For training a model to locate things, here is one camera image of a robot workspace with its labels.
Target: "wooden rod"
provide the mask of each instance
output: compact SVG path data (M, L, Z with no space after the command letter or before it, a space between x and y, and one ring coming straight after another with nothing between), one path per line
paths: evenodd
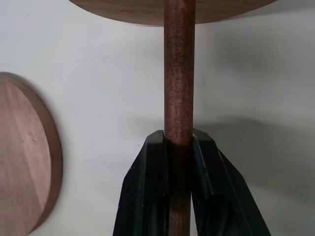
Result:
M164 131L170 178L169 236L189 236L195 0L164 0Z

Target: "white background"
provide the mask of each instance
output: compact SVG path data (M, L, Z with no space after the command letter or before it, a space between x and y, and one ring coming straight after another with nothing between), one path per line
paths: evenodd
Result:
M63 142L63 190L33 236L111 235L123 178L163 129L163 28L67 0L0 0L0 71L39 91ZM197 25L194 105L271 234L314 236L315 1Z

